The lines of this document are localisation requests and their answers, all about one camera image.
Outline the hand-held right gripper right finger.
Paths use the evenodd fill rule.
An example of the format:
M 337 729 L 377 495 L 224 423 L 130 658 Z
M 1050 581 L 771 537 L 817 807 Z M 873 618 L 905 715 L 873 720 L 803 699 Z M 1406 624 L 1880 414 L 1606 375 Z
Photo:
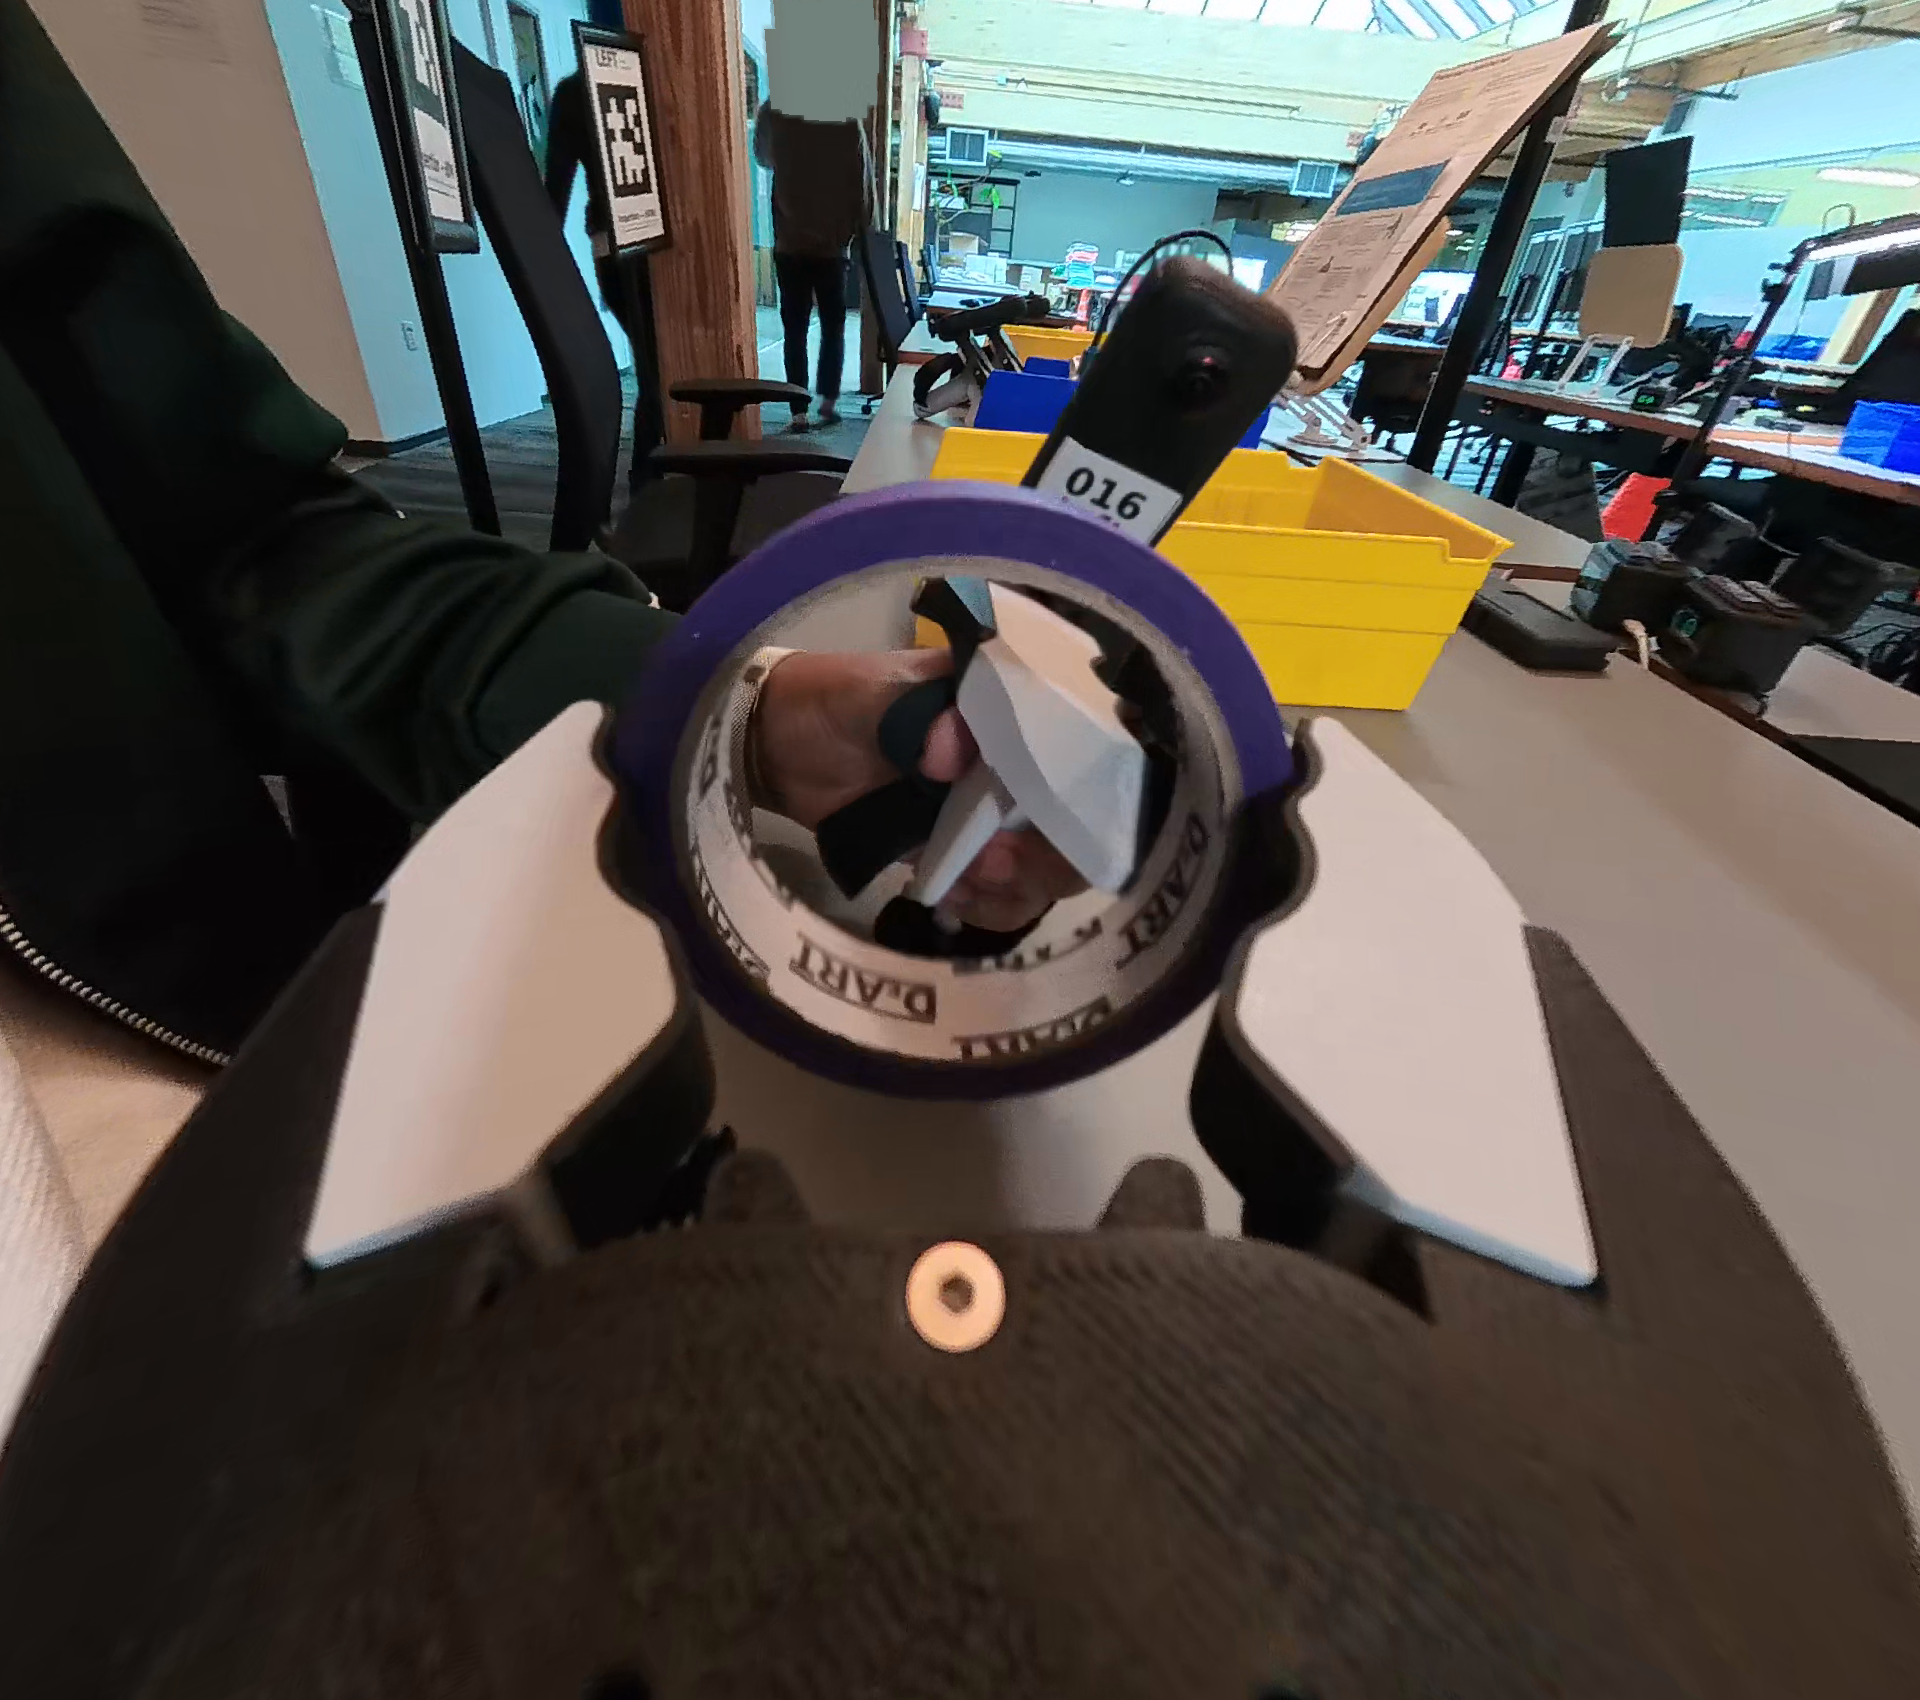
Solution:
M 1253 1240 L 1366 1269 L 1408 1235 L 1597 1284 L 1524 902 L 1351 726 L 1297 729 L 1300 884 L 1234 951 L 1195 1137 Z

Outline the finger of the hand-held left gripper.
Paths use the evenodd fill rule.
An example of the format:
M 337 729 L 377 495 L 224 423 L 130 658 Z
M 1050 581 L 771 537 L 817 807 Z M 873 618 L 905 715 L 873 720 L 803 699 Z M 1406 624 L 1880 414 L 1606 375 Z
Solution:
M 1037 827 L 1088 887 L 1121 895 L 1140 865 L 1147 753 L 1100 680 L 1100 642 L 1059 606 L 988 585 L 994 625 L 954 676 L 973 766 L 954 787 L 954 849 Z

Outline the purple tape roll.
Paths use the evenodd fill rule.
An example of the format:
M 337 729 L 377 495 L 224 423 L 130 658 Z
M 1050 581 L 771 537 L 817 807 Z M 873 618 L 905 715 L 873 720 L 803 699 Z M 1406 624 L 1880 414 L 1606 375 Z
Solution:
M 881 787 L 771 865 L 771 666 L 864 592 L 951 658 L 892 686 Z M 1300 884 L 1283 713 L 1157 546 L 994 480 L 844 495 L 769 537 L 647 654 L 606 733 L 610 876 L 689 982 L 785 1061 L 927 1098 L 1083 1081 L 1221 982 Z

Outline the grey desk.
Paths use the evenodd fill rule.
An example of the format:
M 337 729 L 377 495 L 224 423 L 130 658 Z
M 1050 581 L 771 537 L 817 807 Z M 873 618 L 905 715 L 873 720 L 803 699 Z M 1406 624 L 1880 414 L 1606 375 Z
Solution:
M 998 480 L 1038 439 L 954 436 L 894 480 Z M 810 638 L 899 650 L 946 633 L 864 592 Z M 1550 1289 L 1408 1235 L 1362 1273 L 1442 1317 L 1537 1305 L 1524 1407 L 1597 1490 L 1650 1482 L 1653 1537 L 1763 1549 L 1808 1583 L 1865 1577 L 1865 1517 L 1914 1589 L 1914 827 L 1668 681 L 1524 681 L 1451 633 L 1420 699 L 1290 706 L 1351 726 L 1501 869 L 1529 918 L 1554 1074 L 1597 1235 L 1597 1284 Z M 748 1113 L 803 1137 L 829 1218 L 1090 1224 L 1121 1165 L 1172 1153 L 1204 1218 L 1239 1231 L 1195 1137 L 1214 999 L 1083 1081 L 927 1098 L 834 1081 L 745 1030 Z

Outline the blue plastic bin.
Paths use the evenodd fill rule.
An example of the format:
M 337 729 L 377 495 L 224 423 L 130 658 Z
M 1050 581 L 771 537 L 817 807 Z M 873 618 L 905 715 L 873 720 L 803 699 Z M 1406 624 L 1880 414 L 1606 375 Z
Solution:
M 1097 355 L 1088 375 L 988 375 L 973 427 L 1029 430 L 1038 439 L 1064 436 L 1104 458 L 1197 465 L 1261 439 L 1275 393 L 1261 393 L 1246 375 L 1227 375 L 1221 362 L 1197 364 L 1127 364 Z
M 1880 467 L 1889 479 L 1920 479 L 1920 400 L 1860 398 L 1838 439 L 1838 458 Z

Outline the brown board on white stand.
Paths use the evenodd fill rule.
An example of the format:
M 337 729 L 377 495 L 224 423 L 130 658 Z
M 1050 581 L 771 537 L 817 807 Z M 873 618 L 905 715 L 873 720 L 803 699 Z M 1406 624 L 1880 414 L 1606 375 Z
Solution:
M 1456 196 L 1571 80 L 1586 73 L 1612 35 L 1612 25 L 1586 25 L 1426 84 L 1270 287 L 1297 333 L 1283 398 L 1311 398 L 1359 362 L 1437 258 Z

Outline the black steel pole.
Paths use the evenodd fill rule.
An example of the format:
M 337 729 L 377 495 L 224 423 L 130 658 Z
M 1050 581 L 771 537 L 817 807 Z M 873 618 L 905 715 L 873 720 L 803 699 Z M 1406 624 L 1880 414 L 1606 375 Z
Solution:
M 1575 0 L 1566 29 L 1580 33 L 1580 29 L 1601 25 L 1606 6 L 1612 0 Z M 1566 137 L 1575 93 L 1580 93 L 1580 73 L 1561 80 L 1550 101 L 1530 116 L 1530 126 L 1516 142 L 1512 174 L 1502 183 L 1502 196 L 1501 196 L 1501 211 L 1496 211 L 1475 282 L 1461 300 L 1456 333 L 1451 333 L 1451 343 L 1447 343 L 1447 352 L 1433 371 L 1433 385 L 1429 385 L 1429 398 L 1426 398 L 1426 410 L 1420 410 L 1420 427 L 1416 427 L 1416 439 L 1408 439 L 1408 454 L 1406 454 L 1408 467 L 1420 467 L 1420 472 L 1429 472 L 1437 465 L 1451 410 L 1464 393 L 1464 377 L 1475 375 L 1481 348 L 1496 333 L 1502 282 L 1506 282 L 1506 267 L 1524 249 L 1529 211 L 1530 211 L 1530 200 L 1539 191 L 1539 179 L 1550 166 L 1550 153 Z

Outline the black charger box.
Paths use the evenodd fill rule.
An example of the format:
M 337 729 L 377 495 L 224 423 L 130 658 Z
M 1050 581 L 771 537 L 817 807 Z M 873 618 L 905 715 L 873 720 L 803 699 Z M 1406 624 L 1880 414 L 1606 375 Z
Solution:
M 1575 576 L 1571 611 L 1597 633 L 1645 625 L 1660 638 L 1691 581 L 1700 581 L 1700 564 L 1671 556 L 1660 537 L 1597 537 Z
M 1772 585 L 1691 576 L 1650 624 L 1668 676 L 1767 700 L 1820 624 Z

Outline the black and beige panel board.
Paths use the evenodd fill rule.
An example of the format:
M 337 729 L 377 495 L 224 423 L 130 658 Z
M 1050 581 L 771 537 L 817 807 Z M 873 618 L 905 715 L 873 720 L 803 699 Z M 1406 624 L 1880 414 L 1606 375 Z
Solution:
M 1684 261 L 1691 145 L 1691 137 L 1660 137 L 1606 153 L 1601 241 L 1580 289 L 1580 355 L 1571 377 L 1606 375 L 1619 352 L 1668 338 Z

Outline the dark green zip jacket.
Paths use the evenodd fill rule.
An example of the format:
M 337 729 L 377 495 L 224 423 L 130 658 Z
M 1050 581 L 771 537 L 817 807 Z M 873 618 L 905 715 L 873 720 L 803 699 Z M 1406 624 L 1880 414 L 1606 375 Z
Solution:
M 3 951 L 230 1061 L 358 906 L 268 782 L 325 770 L 345 824 L 418 824 L 281 706 L 277 666 L 325 525 L 399 508 L 221 308 L 28 0 L 0 0 L 0 153 Z

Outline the small framed marker sign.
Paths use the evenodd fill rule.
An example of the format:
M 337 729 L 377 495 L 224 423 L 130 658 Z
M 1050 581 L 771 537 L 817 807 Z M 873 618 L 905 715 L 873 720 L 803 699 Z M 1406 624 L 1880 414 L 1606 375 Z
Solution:
M 669 241 L 669 211 L 640 35 L 585 16 L 573 25 L 573 35 L 585 87 L 596 200 L 610 221 L 606 249 L 610 258 L 656 251 Z

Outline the black office chair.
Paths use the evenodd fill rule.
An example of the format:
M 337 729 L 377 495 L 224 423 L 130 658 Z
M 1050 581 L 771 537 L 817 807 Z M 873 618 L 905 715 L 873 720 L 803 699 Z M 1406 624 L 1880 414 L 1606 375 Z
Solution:
M 549 546 L 610 551 L 637 573 L 666 606 L 689 606 L 692 592 L 771 534 L 834 507 L 852 458 L 792 436 L 748 439 L 737 430 L 745 409 L 785 409 L 796 398 L 785 385 L 677 377 L 666 398 L 700 409 L 700 436 L 669 439 L 661 423 L 640 423 L 628 508 L 612 515 L 628 400 L 606 320 L 538 183 L 510 80 L 462 42 L 450 45 L 450 64 L 478 221 L 538 352 L 558 423 Z

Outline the light bar on stand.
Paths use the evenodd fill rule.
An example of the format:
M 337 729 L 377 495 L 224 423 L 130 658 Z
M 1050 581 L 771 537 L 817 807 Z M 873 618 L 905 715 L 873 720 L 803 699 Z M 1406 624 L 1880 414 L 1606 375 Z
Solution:
M 1786 289 L 1808 300 L 1885 293 L 1920 282 L 1920 215 L 1838 226 L 1789 251 Z

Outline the black and grey strapped device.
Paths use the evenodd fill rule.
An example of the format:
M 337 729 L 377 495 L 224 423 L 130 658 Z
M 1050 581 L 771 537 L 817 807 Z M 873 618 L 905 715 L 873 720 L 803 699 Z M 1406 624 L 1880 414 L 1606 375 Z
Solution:
M 914 414 L 970 414 L 988 375 L 1022 371 L 1005 328 L 1050 321 L 1043 293 L 994 293 L 923 314 L 937 355 L 914 371 Z

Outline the wooden support post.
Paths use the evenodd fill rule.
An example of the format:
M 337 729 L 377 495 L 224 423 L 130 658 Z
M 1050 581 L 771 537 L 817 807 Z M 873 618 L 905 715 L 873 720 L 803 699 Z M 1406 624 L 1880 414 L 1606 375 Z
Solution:
M 752 377 L 738 0 L 621 0 L 656 101 L 669 241 L 652 251 L 661 385 Z

